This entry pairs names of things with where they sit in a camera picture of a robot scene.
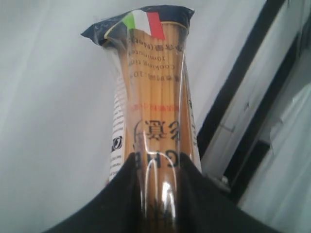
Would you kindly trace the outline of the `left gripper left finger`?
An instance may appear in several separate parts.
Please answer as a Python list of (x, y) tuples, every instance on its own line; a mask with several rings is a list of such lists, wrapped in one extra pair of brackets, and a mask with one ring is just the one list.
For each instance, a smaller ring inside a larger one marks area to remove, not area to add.
[(131, 153), (113, 180), (87, 205), (52, 227), (53, 233), (146, 233)]

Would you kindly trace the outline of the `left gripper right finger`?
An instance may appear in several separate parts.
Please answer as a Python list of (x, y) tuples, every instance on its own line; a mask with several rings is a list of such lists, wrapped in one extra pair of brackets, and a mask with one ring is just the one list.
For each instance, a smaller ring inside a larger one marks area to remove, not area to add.
[(227, 199), (214, 183), (180, 154), (178, 231), (180, 233), (273, 233)]

